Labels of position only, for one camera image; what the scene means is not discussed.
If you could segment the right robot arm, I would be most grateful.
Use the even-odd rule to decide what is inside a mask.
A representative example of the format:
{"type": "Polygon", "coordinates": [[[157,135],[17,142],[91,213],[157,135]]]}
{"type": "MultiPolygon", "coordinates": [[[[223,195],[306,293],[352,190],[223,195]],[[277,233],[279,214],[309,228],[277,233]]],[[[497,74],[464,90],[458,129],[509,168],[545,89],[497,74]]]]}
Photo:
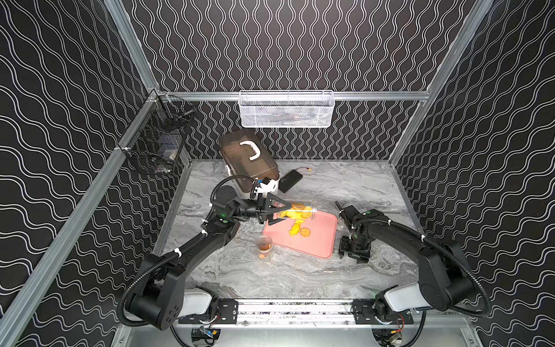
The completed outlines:
{"type": "Polygon", "coordinates": [[[382,241],[418,267],[417,282],[392,286],[375,296],[375,318],[389,322],[409,309],[452,310],[474,318],[491,314],[491,299],[458,243],[435,241],[377,210],[361,213],[352,205],[337,208],[350,231],[341,239],[340,257],[368,263],[373,241],[382,241]]]}

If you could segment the clear jar dark cookies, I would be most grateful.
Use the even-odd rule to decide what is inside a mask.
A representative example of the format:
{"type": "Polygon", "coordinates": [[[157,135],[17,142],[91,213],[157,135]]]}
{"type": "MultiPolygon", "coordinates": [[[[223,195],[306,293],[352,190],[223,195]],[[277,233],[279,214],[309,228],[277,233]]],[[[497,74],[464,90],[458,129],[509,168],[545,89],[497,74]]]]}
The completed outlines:
{"type": "Polygon", "coordinates": [[[261,235],[255,242],[260,260],[267,260],[273,254],[273,240],[271,237],[261,235]]]}

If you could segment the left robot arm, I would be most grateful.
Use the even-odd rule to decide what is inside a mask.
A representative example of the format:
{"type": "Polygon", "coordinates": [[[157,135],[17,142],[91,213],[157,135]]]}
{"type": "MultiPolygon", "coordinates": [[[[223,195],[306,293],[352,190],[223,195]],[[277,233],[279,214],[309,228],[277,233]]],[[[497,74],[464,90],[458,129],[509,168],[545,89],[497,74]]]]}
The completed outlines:
{"type": "Polygon", "coordinates": [[[210,194],[210,212],[201,232],[187,243],[162,256],[146,257],[135,279],[124,290],[116,306],[122,325],[152,325],[164,331],[173,325],[184,306],[185,284],[190,273],[209,255],[225,247],[241,223],[255,218],[259,224],[277,224],[276,215],[292,203],[273,193],[258,193],[262,182],[235,175],[219,182],[210,194]]]}

